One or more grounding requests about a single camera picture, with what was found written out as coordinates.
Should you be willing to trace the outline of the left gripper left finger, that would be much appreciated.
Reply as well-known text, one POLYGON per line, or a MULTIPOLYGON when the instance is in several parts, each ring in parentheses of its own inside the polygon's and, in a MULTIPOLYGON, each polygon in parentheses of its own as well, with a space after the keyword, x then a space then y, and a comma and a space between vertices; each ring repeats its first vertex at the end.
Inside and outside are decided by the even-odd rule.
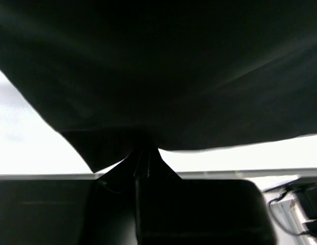
POLYGON ((134 175, 140 156, 131 153, 95 180, 78 244, 137 244, 134 175))

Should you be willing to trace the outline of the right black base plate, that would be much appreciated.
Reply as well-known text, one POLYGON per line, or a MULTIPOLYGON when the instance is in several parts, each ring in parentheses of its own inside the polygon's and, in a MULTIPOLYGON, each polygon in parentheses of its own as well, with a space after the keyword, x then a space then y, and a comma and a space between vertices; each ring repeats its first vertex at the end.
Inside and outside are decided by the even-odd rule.
POLYGON ((286 234, 292 237, 310 236, 317 240, 317 176, 299 177, 295 180, 276 184, 263 190, 263 193, 277 192, 279 195, 267 202, 267 208, 272 220, 286 234), (306 218, 302 231, 294 231, 284 226, 273 212, 272 207, 284 202, 288 196, 292 196, 295 205, 299 206, 302 215, 306 218))

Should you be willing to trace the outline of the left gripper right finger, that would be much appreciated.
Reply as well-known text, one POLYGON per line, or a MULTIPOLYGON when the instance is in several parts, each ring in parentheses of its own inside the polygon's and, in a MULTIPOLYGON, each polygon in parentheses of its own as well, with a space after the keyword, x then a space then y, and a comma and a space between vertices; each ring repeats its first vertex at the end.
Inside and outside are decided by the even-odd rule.
POLYGON ((276 244, 265 199, 251 181, 182 179, 157 149, 141 152, 136 171, 139 244, 276 244))

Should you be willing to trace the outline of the black shorts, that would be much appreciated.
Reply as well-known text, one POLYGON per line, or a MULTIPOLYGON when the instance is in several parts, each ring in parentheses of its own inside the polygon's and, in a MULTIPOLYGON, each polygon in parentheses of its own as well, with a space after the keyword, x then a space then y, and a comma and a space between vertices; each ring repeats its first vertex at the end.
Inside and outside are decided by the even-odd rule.
POLYGON ((317 1, 0 1, 0 70, 98 171, 317 133, 317 1))

